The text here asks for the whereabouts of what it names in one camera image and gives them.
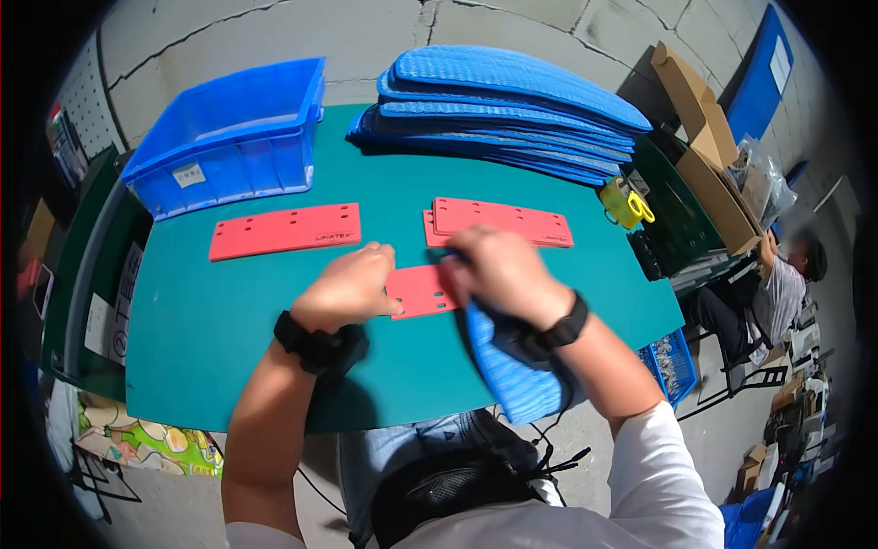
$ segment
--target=white shirt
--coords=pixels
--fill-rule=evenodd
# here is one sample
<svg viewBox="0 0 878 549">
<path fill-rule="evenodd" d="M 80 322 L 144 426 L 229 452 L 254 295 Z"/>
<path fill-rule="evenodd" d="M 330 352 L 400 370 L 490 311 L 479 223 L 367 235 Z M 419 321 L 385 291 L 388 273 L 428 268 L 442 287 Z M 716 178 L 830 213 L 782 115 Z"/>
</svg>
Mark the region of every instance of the white shirt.
<svg viewBox="0 0 878 549">
<path fill-rule="evenodd" d="M 772 346 L 780 345 L 783 333 L 802 310 L 804 298 L 805 277 L 793 265 L 775 257 L 771 273 L 759 282 L 759 289 L 753 296 L 752 310 L 745 311 L 747 342 L 753 343 L 761 337 L 756 325 L 758 322 Z M 756 366 L 762 365 L 767 357 L 768 348 L 764 344 L 750 353 L 750 360 Z"/>
<path fill-rule="evenodd" d="M 667 402 L 619 429 L 607 483 L 609 517 L 537 500 L 486 506 L 422 524 L 393 547 L 723 547 L 723 516 L 704 493 Z M 231 523 L 226 532 L 231 549 L 305 548 L 293 536 L 260 524 Z M 378 547 L 374 538 L 368 547 Z"/>
</svg>

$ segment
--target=plastic bag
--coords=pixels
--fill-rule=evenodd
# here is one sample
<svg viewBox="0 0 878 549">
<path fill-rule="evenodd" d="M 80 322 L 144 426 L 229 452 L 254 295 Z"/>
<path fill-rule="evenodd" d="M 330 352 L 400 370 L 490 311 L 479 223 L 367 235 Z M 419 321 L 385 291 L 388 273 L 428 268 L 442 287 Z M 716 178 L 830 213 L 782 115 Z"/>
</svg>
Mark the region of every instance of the plastic bag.
<svg viewBox="0 0 878 549">
<path fill-rule="evenodd" d="M 778 216 L 799 198 L 787 186 L 781 164 L 768 155 L 758 139 L 749 134 L 745 134 L 739 142 L 738 159 L 726 172 L 759 219 L 763 231 L 768 230 Z"/>
</svg>

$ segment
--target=phone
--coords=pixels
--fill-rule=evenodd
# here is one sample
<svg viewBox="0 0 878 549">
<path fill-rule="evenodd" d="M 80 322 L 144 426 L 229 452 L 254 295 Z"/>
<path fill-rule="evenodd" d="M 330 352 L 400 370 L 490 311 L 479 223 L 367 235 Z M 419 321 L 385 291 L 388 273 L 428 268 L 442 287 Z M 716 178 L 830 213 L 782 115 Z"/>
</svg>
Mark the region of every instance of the phone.
<svg viewBox="0 0 878 549">
<path fill-rule="evenodd" d="M 54 284 L 54 273 L 44 264 L 40 265 L 37 283 L 33 285 L 33 308 L 37 309 L 37 314 L 42 321 L 46 319 L 46 311 L 49 309 L 52 284 Z"/>
</svg>

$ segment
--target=red rubber pad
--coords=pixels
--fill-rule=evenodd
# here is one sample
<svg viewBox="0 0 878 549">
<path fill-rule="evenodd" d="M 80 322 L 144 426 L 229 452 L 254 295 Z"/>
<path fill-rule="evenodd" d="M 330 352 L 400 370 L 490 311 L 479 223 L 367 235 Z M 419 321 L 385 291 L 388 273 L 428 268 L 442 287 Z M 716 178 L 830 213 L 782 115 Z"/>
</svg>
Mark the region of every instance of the red rubber pad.
<svg viewBox="0 0 878 549">
<path fill-rule="evenodd" d="M 437 197 L 433 201 L 433 227 L 439 235 L 453 235 L 475 223 L 513 231 L 534 244 L 570 248 L 573 237 L 567 219 L 558 213 L 476 200 Z"/>
<path fill-rule="evenodd" d="M 360 242 L 360 206 L 335 204 L 261 213 L 220 221 L 213 228 L 211 261 Z"/>
<path fill-rule="evenodd" d="M 424 235 L 427 236 L 428 248 L 444 248 L 450 236 L 437 235 L 433 229 L 433 210 L 424 210 Z"/>
<path fill-rule="evenodd" d="M 402 314 L 391 320 L 459 309 L 451 281 L 439 265 L 424 265 L 391 271 L 385 283 L 387 295 L 402 303 Z"/>
</svg>

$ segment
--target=black wrist strap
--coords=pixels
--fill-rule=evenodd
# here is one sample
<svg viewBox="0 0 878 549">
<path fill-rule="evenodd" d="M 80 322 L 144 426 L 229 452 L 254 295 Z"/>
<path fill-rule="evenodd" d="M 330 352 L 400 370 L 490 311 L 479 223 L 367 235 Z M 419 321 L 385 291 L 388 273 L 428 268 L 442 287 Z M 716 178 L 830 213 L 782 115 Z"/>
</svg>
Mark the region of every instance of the black wrist strap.
<svg viewBox="0 0 878 549">
<path fill-rule="evenodd" d="M 302 370 L 319 376 L 321 385 L 332 385 L 343 378 L 369 348 L 363 326 L 350 324 L 333 335 L 322 330 L 311 333 L 289 311 L 278 316 L 274 335 L 286 352 L 299 355 Z"/>
<path fill-rule="evenodd" d="M 579 338 L 579 333 L 582 332 L 582 328 L 586 325 L 589 313 L 588 305 L 579 295 L 579 292 L 574 290 L 573 295 L 576 299 L 573 302 L 570 313 L 561 318 L 550 329 L 540 334 L 540 339 L 546 347 L 564 347 L 573 343 Z"/>
</svg>

